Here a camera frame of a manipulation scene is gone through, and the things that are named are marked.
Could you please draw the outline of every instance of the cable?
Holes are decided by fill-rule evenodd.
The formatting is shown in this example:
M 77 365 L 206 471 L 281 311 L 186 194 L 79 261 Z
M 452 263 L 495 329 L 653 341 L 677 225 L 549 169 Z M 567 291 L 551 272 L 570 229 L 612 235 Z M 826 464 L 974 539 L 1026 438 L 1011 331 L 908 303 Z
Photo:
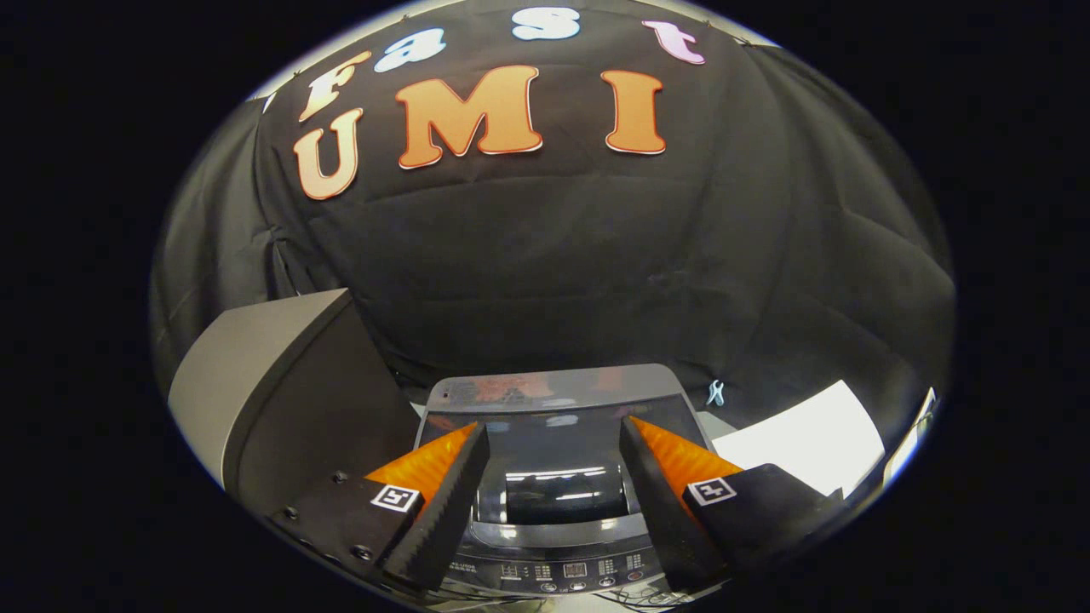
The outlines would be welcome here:
M 455 611 L 470 611 L 472 609 L 479 609 L 481 606 L 492 606 L 494 604 L 504 604 L 504 602 L 492 602 L 492 601 L 476 602 L 473 604 L 469 604 L 467 606 L 460 606 L 458 609 L 447 609 L 443 613 L 453 613 Z
M 596 593 L 594 596 L 601 598 L 602 600 L 608 600 L 609 602 L 613 602 L 615 604 L 620 604 L 621 606 L 623 606 L 626 609 L 629 609 L 631 611 L 643 611 L 643 610 L 649 610 L 649 609 L 651 609 L 651 610 L 654 610 L 654 609 L 673 609 L 673 608 L 677 606 L 677 602 L 679 600 L 682 600 L 685 598 L 685 597 L 679 597 L 679 598 L 677 598 L 675 600 L 671 600 L 668 603 L 663 603 L 663 604 L 639 604 L 639 603 L 629 602 L 627 600 L 614 600 L 611 598 L 602 596 L 601 593 Z
M 447 600 L 463 600 L 463 601 L 474 601 L 474 602 L 485 602 L 485 603 L 507 603 L 507 602 L 522 602 L 525 600 L 538 600 L 533 597 L 522 597 L 522 596 L 486 596 L 480 593 L 468 593 L 447 588 L 436 588 L 433 591 L 436 592 L 443 591 L 459 597 L 459 598 L 450 598 L 448 596 L 443 596 L 438 593 L 436 594 L 438 598 L 445 598 Z

